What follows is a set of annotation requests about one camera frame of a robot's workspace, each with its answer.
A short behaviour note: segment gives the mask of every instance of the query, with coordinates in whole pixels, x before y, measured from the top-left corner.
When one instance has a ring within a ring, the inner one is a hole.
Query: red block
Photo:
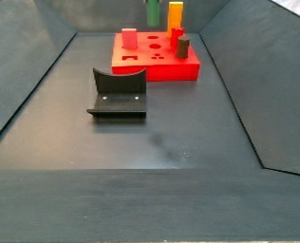
[[[146,67],[147,81],[194,81],[199,60],[188,46],[187,58],[175,57],[166,32],[139,32],[138,49],[121,48],[121,34],[116,33],[112,47],[112,73],[128,74]]]
[[[170,45],[172,48],[176,48],[178,44],[178,37],[184,35],[183,28],[172,28],[171,29],[171,38],[170,38]]]
[[[123,48],[136,49],[138,48],[138,33],[135,28],[121,29],[121,42]]]

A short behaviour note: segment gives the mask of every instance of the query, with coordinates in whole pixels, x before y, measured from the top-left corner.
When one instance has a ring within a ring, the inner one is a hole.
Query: red foam block
[[[138,49],[123,48],[121,34],[115,34],[112,74],[128,74],[146,68],[147,81],[194,81],[199,66],[192,47],[186,59],[175,57],[166,32],[138,32]]]

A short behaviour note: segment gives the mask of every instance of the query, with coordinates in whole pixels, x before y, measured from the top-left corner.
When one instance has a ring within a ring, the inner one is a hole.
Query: yellow peg
[[[183,2],[168,2],[166,36],[171,37],[171,29],[182,26]]]

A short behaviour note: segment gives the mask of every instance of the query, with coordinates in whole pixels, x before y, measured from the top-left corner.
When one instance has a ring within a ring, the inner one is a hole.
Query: green peg
[[[146,0],[147,26],[159,25],[159,0]]]

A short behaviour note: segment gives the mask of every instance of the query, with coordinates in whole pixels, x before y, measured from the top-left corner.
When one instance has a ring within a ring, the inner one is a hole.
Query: black bracket
[[[146,69],[128,75],[111,75],[92,69],[96,86],[93,108],[87,112],[100,116],[146,116]]]

